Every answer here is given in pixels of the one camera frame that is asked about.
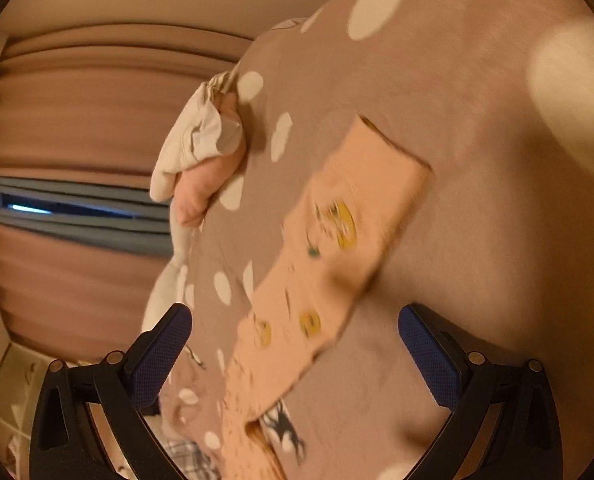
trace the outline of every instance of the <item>metal rivet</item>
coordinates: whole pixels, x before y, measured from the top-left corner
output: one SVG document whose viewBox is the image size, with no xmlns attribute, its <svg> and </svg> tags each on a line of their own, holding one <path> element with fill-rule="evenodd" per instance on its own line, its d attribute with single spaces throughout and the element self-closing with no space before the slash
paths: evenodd
<svg viewBox="0 0 594 480">
<path fill-rule="evenodd" d="M 50 363 L 50 365 L 48 365 L 48 369 L 52 372 L 58 372 L 62 369 L 63 366 L 64 364 L 61 361 L 57 360 Z"/>
<path fill-rule="evenodd" d="M 470 352 L 468 354 L 468 361 L 474 365 L 482 365 L 486 362 L 486 358 L 484 354 L 480 354 L 479 352 Z"/>
<path fill-rule="evenodd" d="M 106 362 L 109 365 L 116 365 L 117 363 L 121 362 L 121 360 L 123 358 L 124 358 L 123 352 L 120 352 L 119 350 L 115 350 L 114 352 L 110 352 L 110 354 L 108 354 L 106 356 Z"/>
<path fill-rule="evenodd" d="M 532 370 L 533 372 L 539 373 L 543 370 L 543 365 L 536 359 L 531 359 L 528 363 L 528 368 L 530 368 L 530 370 Z"/>
</svg>

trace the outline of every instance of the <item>blue clamp pad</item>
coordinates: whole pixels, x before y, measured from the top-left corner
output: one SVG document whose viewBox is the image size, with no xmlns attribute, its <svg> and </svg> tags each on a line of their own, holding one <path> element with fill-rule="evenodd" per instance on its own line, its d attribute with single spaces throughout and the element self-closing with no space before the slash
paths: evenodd
<svg viewBox="0 0 594 480">
<path fill-rule="evenodd" d="M 125 383 L 136 410 L 152 406 L 190 337 L 193 319 L 176 303 L 150 331 L 142 333 L 126 354 Z"/>
<path fill-rule="evenodd" d="M 463 392 L 462 375 L 458 364 L 446 352 L 445 347 L 450 342 L 438 340 L 442 334 L 432 330 L 429 322 L 419 316 L 416 312 L 419 307 L 421 306 L 408 305 L 401 309 L 397 321 L 399 336 L 412 355 L 437 404 L 453 412 Z"/>
</svg>

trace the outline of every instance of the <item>brown curtain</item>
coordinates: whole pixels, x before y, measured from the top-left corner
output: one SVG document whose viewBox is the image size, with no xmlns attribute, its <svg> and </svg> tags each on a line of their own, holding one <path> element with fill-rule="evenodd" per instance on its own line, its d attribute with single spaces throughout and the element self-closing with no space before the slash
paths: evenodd
<svg viewBox="0 0 594 480">
<path fill-rule="evenodd" d="M 164 263 L 0 225 L 0 310 L 18 342 L 98 359 L 139 333 Z"/>
<path fill-rule="evenodd" d="M 103 25 L 23 40 L 0 62 L 0 176 L 147 189 L 187 99 L 250 41 Z M 0 225 L 0 309 L 12 338 L 93 361 L 138 335 L 165 260 Z"/>
<path fill-rule="evenodd" d="M 249 40 L 165 25 L 101 25 L 13 44 L 0 62 L 0 176 L 148 188 L 197 86 Z"/>
</svg>

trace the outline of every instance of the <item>brown fabric with white dots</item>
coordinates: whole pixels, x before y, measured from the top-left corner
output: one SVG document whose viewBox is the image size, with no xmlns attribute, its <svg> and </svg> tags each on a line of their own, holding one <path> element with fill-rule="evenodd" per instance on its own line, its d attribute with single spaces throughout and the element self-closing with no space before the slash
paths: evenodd
<svg viewBox="0 0 594 480">
<path fill-rule="evenodd" d="M 560 70 L 570 59 L 576 68 Z M 361 115 L 427 161 L 434 182 L 341 338 L 273 411 L 264 434 L 287 480 L 401 480 L 429 446 L 446 412 L 397 335 L 411 301 L 459 326 L 466 350 L 544 363 L 564 475 L 577 478 L 594 456 L 594 137 L 575 137 L 594 136 L 586 4 L 332 0 L 263 34 L 239 74 L 248 158 L 192 242 L 189 346 L 202 364 L 187 352 L 175 365 L 167 424 L 220 467 L 221 370 L 251 288 L 279 256 L 283 218 Z"/>
</svg>

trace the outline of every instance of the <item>white cloth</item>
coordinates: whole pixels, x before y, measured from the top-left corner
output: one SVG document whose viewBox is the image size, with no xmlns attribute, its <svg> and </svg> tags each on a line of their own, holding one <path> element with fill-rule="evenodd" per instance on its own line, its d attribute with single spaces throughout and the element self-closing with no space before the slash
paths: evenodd
<svg viewBox="0 0 594 480">
<path fill-rule="evenodd" d="M 151 290 L 142 319 L 142 332 L 152 330 L 173 303 L 186 303 L 184 285 L 186 282 L 189 247 L 197 232 L 194 227 L 177 223 L 170 207 L 170 237 L 173 242 L 173 257 L 164 267 Z"/>
<path fill-rule="evenodd" d="M 164 141 L 151 176 L 151 198 L 173 196 L 177 174 L 213 156 L 231 155 L 243 135 L 241 124 L 223 117 L 213 104 L 217 92 L 228 92 L 236 67 L 203 82 L 189 99 Z"/>
</svg>

